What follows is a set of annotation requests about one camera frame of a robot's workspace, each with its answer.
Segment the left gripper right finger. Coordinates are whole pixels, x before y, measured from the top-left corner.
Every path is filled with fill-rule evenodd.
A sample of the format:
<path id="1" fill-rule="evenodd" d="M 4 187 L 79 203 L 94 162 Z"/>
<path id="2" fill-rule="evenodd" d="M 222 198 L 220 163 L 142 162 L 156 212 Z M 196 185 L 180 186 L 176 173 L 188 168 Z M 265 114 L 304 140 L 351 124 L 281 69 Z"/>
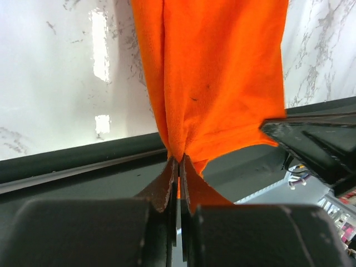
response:
<path id="1" fill-rule="evenodd" d="M 315 205 L 237 205 L 180 162 L 181 237 L 188 266 L 351 266 Z"/>

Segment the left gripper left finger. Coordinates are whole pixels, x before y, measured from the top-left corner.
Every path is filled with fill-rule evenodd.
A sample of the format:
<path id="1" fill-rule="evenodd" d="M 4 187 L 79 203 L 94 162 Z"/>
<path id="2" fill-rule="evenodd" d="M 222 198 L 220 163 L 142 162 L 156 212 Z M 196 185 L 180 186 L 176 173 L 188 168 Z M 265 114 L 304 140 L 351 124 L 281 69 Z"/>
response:
<path id="1" fill-rule="evenodd" d="M 2 266 L 171 266 L 178 163 L 137 195 L 109 200 L 32 200 L 1 245 Z"/>

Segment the orange t shirt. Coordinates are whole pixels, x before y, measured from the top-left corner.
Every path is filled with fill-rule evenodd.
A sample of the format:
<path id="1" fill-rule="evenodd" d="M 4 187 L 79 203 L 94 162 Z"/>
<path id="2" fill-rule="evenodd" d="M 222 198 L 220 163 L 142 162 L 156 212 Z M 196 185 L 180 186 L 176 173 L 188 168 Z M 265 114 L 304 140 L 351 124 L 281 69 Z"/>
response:
<path id="1" fill-rule="evenodd" d="M 225 154 L 274 146 L 285 118 L 287 1 L 132 1 L 145 80 L 168 155 L 197 173 Z"/>

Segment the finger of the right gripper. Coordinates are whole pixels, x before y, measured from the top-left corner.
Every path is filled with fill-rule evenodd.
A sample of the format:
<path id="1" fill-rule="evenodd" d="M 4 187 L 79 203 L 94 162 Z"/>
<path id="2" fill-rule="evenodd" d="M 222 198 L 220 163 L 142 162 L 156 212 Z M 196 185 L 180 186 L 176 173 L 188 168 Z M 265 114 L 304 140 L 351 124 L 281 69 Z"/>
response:
<path id="1" fill-rule="evenodd" d="M 355 190 L 355 112 L 266 120 L 260 129 L 335 196 Z"/>

